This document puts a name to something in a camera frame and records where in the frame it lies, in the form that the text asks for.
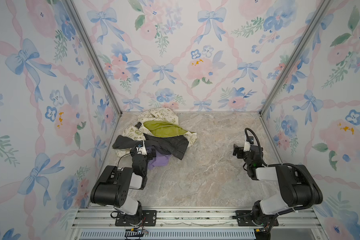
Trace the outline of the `purple cloth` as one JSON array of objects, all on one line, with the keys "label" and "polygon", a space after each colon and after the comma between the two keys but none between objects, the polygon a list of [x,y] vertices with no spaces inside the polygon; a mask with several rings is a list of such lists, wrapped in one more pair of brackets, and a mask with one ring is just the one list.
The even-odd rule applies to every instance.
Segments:
[{"label": "purple cloth", "polygon": [[147,147],[147,157],[149,158],[148,169],[167,166],[172,155],[163,155],[154,147]]}]

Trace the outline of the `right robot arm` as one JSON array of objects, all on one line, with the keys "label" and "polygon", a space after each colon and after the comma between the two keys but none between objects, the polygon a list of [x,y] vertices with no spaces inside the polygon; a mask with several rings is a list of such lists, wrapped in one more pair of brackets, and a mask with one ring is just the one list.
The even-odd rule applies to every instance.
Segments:
[{"label": "right robot arm", "polygon": [[277,225],[277,218],[299,210],[306,210],[323,201],[323,194],[304,165],[263,163],[263,148],[246,143],[234,145],[233,156],[244,160],[243,169],[253,181],[277,183],[278,193],[256,201],[251,211],[235,211],[238,225],[258,227],[259,234],[269,234]]}]

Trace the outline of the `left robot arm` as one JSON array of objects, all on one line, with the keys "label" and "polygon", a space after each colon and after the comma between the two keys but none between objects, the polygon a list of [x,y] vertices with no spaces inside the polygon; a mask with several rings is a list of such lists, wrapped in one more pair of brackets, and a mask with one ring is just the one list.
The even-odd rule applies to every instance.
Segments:
[{"label": "left robot arm", "polygon": [[149,161],[156,157],[156,150],[137,147],[129,155],[133,160],[131,167],[105,167],[92,189],[91,203],[113,207],[111,218],[116,227],[154,227],[157,211],[143,210],[141,202],[129,196],[129,190],[145,188]]}]

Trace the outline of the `green cloth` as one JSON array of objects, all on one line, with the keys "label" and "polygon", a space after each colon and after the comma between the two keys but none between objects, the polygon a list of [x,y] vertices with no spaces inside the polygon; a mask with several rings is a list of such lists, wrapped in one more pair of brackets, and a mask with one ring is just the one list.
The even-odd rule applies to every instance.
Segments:
[{"label": "green cloth", "polygon": [[166,121],[146,121],[143,126],[158,138],[178,137],[188,132],[180,126]]}]

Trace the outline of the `dark grey cloth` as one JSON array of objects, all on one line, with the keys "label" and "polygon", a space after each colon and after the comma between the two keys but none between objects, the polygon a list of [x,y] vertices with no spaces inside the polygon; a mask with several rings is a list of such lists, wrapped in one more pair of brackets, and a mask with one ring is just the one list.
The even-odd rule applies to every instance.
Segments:
[{"label": "dark grey cloth", "polygon": [[112,145],[114,150],[125,151],[130,153],[131,149],[135,149],[138,144],[145,144],[145,147],[154,147],[158,152],[163,155],[172,155],[179,160],[184,158],[184,155],[188,148],[188,140],[183,137],[171,137],[160,139],[158,137],[148,137],[147,140],[135,141],[122,135],[117,136],[115,142]]}]

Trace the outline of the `cream printed cloth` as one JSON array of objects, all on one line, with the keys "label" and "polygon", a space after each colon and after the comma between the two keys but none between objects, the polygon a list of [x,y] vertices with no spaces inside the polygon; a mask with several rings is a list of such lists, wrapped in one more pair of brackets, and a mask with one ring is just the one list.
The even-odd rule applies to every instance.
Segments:
[{"label": "cream printed cloth", "polygon": [[[169,108],[156,108],[148,111],[144,111],[138,116],[138,123],[140,126],[129,126],[122,133],[123,137],[128,137],[135,141],[147,140],[148,137],[154,137],[144,126],[146,121],[166,121],[179,126],[178,116]],[[198,139],[196,132],[188,131],[182,135],[188,140],[188,146],[192,146]]]}]

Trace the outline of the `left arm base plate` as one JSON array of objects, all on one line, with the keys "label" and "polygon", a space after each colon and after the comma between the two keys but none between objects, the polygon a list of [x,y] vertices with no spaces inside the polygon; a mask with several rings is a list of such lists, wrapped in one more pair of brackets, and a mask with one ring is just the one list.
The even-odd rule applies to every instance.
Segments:
[{"label": "left arm base plate", "polygon": [[157,222],[156,210],[142,210],[138,211],[136,215],[127,215],[118,213],[114,216],[114,212],[111,213],[111,217],[115,219],[116,227],[154,227]]}]

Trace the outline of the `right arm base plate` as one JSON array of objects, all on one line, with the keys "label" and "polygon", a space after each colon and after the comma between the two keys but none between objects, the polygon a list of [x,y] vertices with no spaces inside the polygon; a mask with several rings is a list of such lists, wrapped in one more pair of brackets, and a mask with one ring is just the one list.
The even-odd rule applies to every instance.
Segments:
[{"label": "right arm base plate", "polygon": [[269,227],[272,218],[272,215],[254,214],[247,210],[236,210],[235,215],[232,216],[239,227]]}]

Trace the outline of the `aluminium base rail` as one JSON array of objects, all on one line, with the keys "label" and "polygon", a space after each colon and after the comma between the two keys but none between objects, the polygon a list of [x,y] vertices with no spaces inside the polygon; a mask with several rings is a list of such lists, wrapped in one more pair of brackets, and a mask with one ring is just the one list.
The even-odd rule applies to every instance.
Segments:
[{"label": "aluminium base rail", "polygon": [[[110,207],[80,209],[68,240],[265,240],[249,221],[236,220],[233,207],[146,207],[156,213],[141,227],[116,226]],[[269,240],[326,240],[325,231],[312,209],[277,218]]]}]

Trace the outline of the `left aluminium corner post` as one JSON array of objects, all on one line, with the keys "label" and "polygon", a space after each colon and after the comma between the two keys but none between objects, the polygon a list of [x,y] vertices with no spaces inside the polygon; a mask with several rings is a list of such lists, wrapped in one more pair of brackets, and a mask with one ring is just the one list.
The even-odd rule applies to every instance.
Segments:
[{"label": "left aluminium corner post", "polygon": [[84,48],[85,48],[87,54],[89,55],[90,61],[94,65],[94,68],[100,77],[101,83],[105,87],[105,91],[110,98],[110,102],[111,102],[112,106],[114,107],[114,109],[117,112],[117,116],[121,117],[122,111],[120,109],[119,104],[117,103],[115,94],[112,91],[112,86],[109,83],[108,79],[106,78],[103,68],[101,67],[100,60],[96,54],[93,44],[91,43],[90,36],[88,35],[86,28],[83,25],[82,19],[81,19],[79,13],[77,12],[74,1],[63,0],[62,2],[63,2],[64,7],[67,9],[67,12],[68,12],[70,18],[72,19],[74,27],[78,31],[78,35],[83,42]]}]

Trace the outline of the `aluminium corner post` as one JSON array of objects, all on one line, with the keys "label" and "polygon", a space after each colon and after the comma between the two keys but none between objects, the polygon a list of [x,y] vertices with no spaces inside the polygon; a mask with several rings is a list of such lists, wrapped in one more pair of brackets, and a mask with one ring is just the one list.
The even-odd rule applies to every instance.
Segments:
[{"label": "aluminium corner post", "polygon": [[329,11],[328,7],[331,5],[332,1],[325,0],[325,1],[320,1],[319,3],[320,4],[317,10],[314,12],[311,18],[311,22],[307,25],[305,31],[303,32],[301,36],[301,40],[298,42],[294,51],[292,52],[290,59],[286,64],[285,69],[281,72],[279,79],[276,81],[274,87],[270,91],[270,94],[266,98],[264,105],[259,111],[260,117],[263,117],[266,114],[267,110],[270,109],[272,101],[276,97],[279,89],[282,87],[284,81],[287,79],[288,75],[292,71],[292,68],[295,66],[295,63],[298,61],[300,55],[305,50],[308,41],[314,35],[314,32],[318,28],[318,25],[320,24],[326,13]]},{"label": "aluminium corner post", "polygon": [[78,31],[78,35],[83,42],[84,48],[85,48],[87,54],[89,55],[90,61],[94,65],[94,68],[100,77],[101,83],[105,87],[105,91],[110,98],[110,102],[111,102],[112,106],[114,107],[114,109],[117,112],[117,116],[121,117],[122,111],[120,109],[119,104],[117,103],[115,94],[112,91],[112,86],[109,83],[108,79],[106,78],[103,68],[101,67],[100,60],[96,54],[93,44],[91,43],[90,36],[88,35],[86,28],[83,25],[82,19],[81,19],[79,13],[77,12],[74,1],[63,0],[62,2],[63,2],[64,7],[67,9],[67,12],[68,12],[70,18],[72,19],[74,27]]}]

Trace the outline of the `right aluminium corner post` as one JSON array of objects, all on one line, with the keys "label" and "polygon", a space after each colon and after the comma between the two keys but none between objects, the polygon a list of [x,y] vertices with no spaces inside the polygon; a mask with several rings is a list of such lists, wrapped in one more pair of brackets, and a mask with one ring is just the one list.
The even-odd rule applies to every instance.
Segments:
[{"label": "right aluminium corner post", "polygon": [[287,79],[288,75],[292,71],[292,68],[295,66],[295,63],[298,61],[300,55],[305,50],[308,41],[314,35],[314,32],[318,28],[318,25],[320,24],[326,13],[329,11],[328,7],[331,5],[332,1],[325,0],[325,1],[320,1],[319,3],[320,4],[317,10],[314,12],[311,18],[311,22],[307,25],[305,31],[303,32],[301,36],[301,40],[298,42],[294,51],[292,52],[290,59],[286,64],[285,69],[281,72],[279,79],[276,81],[274,87],[270,91],[270,94],[266,98],[264,105],[259,111],[260,117],[263,117],[266,114],[267,110],[270,109],[272,101],[276,97],[279,89],[282,87],[284,81]]}]

